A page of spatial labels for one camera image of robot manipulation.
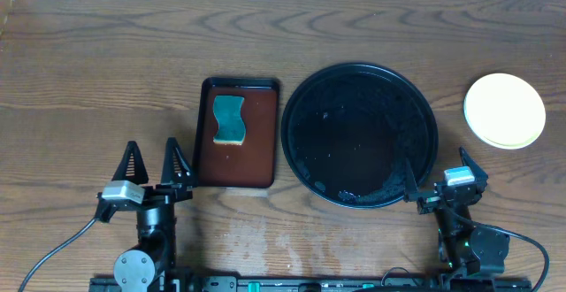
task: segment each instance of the tabletop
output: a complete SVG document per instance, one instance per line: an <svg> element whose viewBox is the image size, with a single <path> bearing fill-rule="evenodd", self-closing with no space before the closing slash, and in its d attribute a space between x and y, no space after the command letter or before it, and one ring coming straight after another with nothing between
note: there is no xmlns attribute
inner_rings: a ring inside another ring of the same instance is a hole
<svg viewBox="0 0 566 292"><path fill-rule="evenodd" d="M566 289L566 0L15 0L0 40L0 290L93 216L126 142L157 183L167 137L188 158L201 85L211 76L275 77L279 116L295 88L329 65L394 69L432 106L439 154L463 145L489 173L477 221L542 243L542 291ZM511 73L541 95L547 123L521 150L481 142L463 116L471 83ZM352 210L312 194L277 140L268 189L198 188L176 205L179 265L242 276L379 277L438 261L432 215L414 204ZM29 291L86 291L136 244L117 214L49 260ZM535 281L542 256L511 240L507 276Z"/></svg>

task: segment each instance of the white disc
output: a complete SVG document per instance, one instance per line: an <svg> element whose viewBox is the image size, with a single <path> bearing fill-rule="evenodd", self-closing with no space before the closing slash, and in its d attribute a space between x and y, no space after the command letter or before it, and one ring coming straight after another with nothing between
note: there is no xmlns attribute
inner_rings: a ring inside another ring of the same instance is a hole
<svg viewBox="0 0 566 292"><path fill-rule="evenodd" d="M539 93L526 81L505 73L477 80L466 95L463 111L482 141L507 150L534 142L547 118Z"/></svg>

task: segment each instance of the green sponge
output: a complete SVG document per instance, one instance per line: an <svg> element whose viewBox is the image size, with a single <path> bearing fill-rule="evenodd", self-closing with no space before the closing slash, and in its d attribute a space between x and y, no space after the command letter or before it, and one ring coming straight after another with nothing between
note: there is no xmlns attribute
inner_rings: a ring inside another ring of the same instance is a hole
<svg viewBox="0 0 566 292"><path fill-rule="evenodd" d="M216 96L212 110L218 122L214 142L219 144L242 145L246 137L246 126L241 119L241 96Z"/></svg>

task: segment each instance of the black plate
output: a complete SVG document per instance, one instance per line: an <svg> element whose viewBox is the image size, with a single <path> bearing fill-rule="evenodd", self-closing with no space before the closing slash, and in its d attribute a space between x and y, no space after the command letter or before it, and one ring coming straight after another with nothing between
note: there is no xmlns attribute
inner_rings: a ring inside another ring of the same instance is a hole
<svg viewBox="0 0 566 292"><path fill-rule="evenodd" d="M287 162L317 195L352 208L403 197L408 158L417 184L438 149L430 105L385 67L342 64L311 75L293 93L281 122Z"/></svg>

